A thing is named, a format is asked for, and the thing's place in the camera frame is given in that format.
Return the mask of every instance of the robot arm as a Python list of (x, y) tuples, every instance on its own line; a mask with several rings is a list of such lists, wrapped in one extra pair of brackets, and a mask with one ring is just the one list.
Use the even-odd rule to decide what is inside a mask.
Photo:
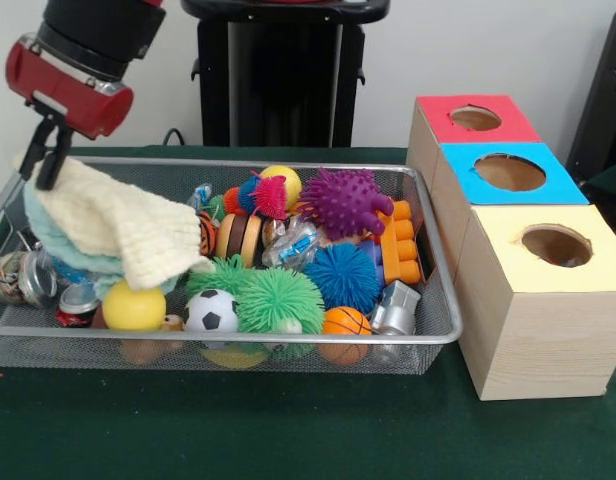
[[(92, 140), (123, 122), (133, 92), (122, 83), (128, 64), (143, 58), (165, 16), (162, 0), (48, 0), (36, 34), (13, 46), (8, 86), (42, 117), (24, 161), (28, 180), (43, 160), (37, 187), (52, 189), (74, 132)], [(55, 149), (46, 141), (57, 129)]]

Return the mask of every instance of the wire mesh basket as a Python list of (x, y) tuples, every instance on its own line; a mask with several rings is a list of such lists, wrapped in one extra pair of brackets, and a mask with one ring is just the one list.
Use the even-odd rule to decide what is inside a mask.
[[(122, 182), (185, 202), (203, 182), (216, 192), (240, 185), (257, 162), (172, 159), (81, 158)], [(292, 164), (302, 181), (319, 165)], [(444, 252), (425, 184), (406, 167), (328, 165), (328, 169), (371, 169), (382, 193), (411, 206), (417, 231), (423, 281), (411, 336), (279, 335), (249, 333), (146, 332), (59, 328), (57, 305), (39, 310), (0, 304), (0, 367), (254, 370), (270, 372), (343, 372), (423, 374), (445, 344), (461, 334), (462, 324)], [(23, 249), (15, 232), (27, 226), (23, 182), (13, 178), (0, 196), (0, 254)], [(168, 312), (181, 313), (185, 294), (180, 287), (167, 296)], [(328, 348), (360, 360), (349, 366), (327, 362)]]

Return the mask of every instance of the black stand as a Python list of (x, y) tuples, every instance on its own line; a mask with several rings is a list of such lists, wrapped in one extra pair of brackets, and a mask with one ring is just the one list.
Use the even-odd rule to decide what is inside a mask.
[(616, 14), (566, 167), (586, 182), (616, 164)]
[(204, 145), (350, 146), (363, 78), (361, 23), (389, 0), (281, 5), (182, 0), (200, 19)]

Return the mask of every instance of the wooden box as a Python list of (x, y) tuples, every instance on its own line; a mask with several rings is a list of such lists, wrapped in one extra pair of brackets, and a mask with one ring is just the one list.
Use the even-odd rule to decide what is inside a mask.
[(596, 207), (473, 207), (455, 288), (482, 400), (605, 392), (616, 367), (616, 236)]
[(419, 170), (428, 190), (444, 143), (534, 143), (539, 135), (504, 95), (418, 97), (407, 165)]
[(450, 274), (459, 262), (471, 205), (587, 205), (543, 143), (444, 144), (430, 192)]

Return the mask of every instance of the green table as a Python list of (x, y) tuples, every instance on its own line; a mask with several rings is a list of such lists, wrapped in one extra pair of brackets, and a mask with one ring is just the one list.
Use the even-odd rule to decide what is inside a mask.
[[(403, 162), (403, 150), (88, 149)], [(411, 376), (0, 370), (0, 479), (615, 479), (603, 398), (481, 403), (456, 345)]]

